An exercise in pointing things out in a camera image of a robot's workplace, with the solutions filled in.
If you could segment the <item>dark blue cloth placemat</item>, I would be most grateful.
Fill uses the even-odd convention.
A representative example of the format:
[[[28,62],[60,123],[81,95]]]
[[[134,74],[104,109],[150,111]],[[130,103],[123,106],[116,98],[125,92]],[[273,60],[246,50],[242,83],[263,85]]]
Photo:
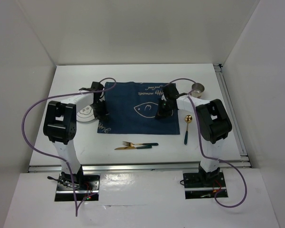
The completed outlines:
[[[98,133],[179,135],[178,112],[156,119],[162,88],[166,83],[116,83],[105,92],[104,101],[109,113],[107,121],[99,121]]]

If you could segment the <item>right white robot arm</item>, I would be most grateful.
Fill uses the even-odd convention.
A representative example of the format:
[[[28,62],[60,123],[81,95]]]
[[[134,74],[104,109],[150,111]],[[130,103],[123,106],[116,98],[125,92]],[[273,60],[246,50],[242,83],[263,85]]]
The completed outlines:
[[[195,114],[202,154],[195,180],[202,186],[209,186],[219,176],[222,146],[232,130],[225,107],[219,99],[202,100],[186,93],[180,94],[174,84],[167,84],[162,91],[156,119],[167,118],[176,110]]]

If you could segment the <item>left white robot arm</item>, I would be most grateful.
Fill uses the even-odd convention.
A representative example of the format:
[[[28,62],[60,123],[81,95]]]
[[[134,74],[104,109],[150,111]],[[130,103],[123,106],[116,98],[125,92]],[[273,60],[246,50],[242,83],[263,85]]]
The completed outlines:
[[[104,99],[104,86],[93,82],[90,88],[81,88],[77,95],[62,101],[50,101],[47,106],[43,133],[53,143],[61,162],[62,180],[77,190],[84,185],[84,174],[74,146],[77,114],[89,106],[95,119],[109,120],[109,112]]]

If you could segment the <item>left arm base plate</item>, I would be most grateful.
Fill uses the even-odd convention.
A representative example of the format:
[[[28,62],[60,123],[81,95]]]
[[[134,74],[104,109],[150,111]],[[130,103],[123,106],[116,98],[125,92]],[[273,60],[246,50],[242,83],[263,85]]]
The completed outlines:
[[[61,174],[58,178],[53,178],[57,182],[55,202],[73,201],[72,183],[62,179]],[[77,201],[82,201],[86,197],[86,201],[99,200],[100,174],[85,175],[81,185],[75,184],[75,193]]]

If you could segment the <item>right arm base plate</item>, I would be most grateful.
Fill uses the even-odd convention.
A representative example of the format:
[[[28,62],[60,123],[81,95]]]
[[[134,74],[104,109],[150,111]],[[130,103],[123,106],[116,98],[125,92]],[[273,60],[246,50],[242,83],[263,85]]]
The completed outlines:
[[[183,173],[180,185],[184,187],[185,199],[227,198],[228,191],[223,172],[208,182],[202,182],[198,173]]]

